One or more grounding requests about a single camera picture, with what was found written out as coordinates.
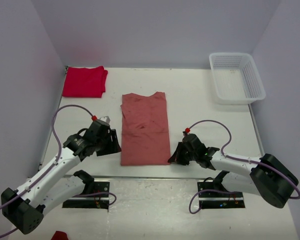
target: folded red cloth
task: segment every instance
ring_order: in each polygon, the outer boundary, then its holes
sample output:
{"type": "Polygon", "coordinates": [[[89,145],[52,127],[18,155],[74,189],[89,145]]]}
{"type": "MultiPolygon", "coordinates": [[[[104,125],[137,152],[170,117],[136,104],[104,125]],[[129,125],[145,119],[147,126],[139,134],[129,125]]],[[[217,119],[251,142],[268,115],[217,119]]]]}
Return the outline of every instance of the folded red cloth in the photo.
{"type": "Polygon", "coordinates": [[[67,234],[63,231],[55,231],[51,240],[69,240],[67,234]]]}
{"type": "Polygon", "coordinates": [[[96,68],[69,67],[62,96],[69,98],[101,98],[106,91],[108,71],[103,66],[96,68]]]}
{"type": "Polygon", "coordinates": [[[121,165],[168,165],[170,140],[165,93],[122,95],[121,110],[121,165]]]}

